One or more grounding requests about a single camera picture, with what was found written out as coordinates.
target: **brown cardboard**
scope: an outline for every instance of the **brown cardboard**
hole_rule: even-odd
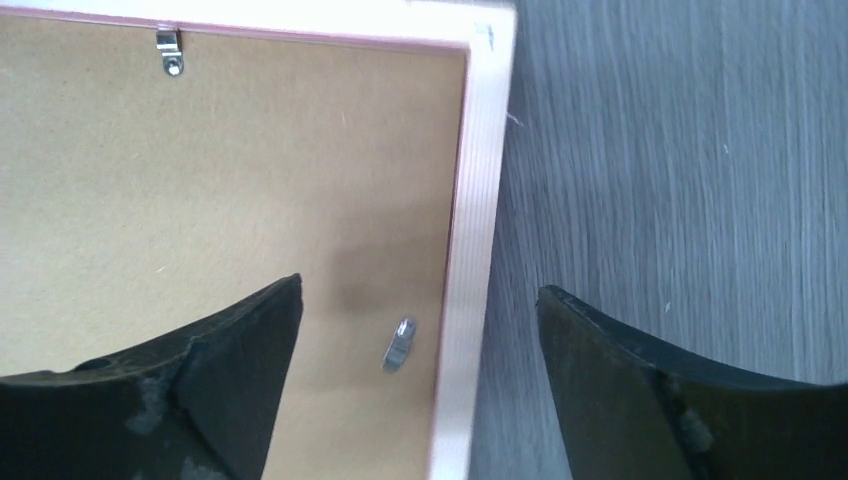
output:
[[[0,375],[273,280],[305,315],[265,478],[424,478],[465,58],[0,17]],[[380,369],[405,316],[394,375]]]

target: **wood grain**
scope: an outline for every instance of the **wood grain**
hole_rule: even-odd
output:
[[[570,478],[544,284],[719,361],[848,380],[848,3],[517,8],[471,478]]]

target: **white frame border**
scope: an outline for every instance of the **white frame border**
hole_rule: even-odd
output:
[[[511,6],[419,0],[0,0],[0,13],[465,50],[468,66],[428,478],[467,478],[515,43]]]

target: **metal clip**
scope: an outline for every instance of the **metal clip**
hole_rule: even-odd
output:
[[[383,357],[383,371],[386,373],[395,373],[398,371],[406,357],[409,355],[409,350],[412,348],[412,339],[415,337],[415,320],[404,318],[392,338],[392,343],[389,344],[389,349],[386,351],[386,356]]]
[[[172,77],[183,73],[183,52],[180,50],[180,32],[159,30],[156,32],[156,48],[162,54],[162,68]]]

